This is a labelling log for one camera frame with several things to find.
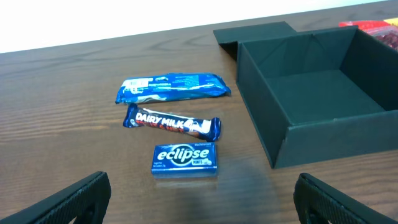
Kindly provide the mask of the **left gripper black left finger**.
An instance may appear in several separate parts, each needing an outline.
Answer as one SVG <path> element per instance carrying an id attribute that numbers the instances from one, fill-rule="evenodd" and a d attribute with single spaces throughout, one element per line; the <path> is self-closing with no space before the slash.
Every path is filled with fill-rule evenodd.
<path id="1" fill-rule="evenodd" d="M 67 188 L 1 220 L 1 223 L 102 224 L 111 198 L 106 172 L 95 172 Z"/>

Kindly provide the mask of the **blue wafer snack wrapper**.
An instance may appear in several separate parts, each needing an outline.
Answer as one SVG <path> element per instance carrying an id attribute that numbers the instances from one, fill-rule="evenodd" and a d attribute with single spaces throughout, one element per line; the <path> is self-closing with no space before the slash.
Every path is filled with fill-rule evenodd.
<path id="1" fill-rule="evenodd" d="M 124 80 L 115 103 L 142 104 L 229 95 L 230 88 L 214 73 L 167 73 Z"/>

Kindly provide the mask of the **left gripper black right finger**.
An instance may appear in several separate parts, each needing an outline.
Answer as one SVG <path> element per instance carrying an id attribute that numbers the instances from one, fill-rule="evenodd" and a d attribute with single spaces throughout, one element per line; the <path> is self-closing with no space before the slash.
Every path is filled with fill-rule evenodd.
<path id="1" fill-rule="evenodd" d="M 293 198 L 300 223 L 397 224 L 308 173 L 299 175 Z"/>

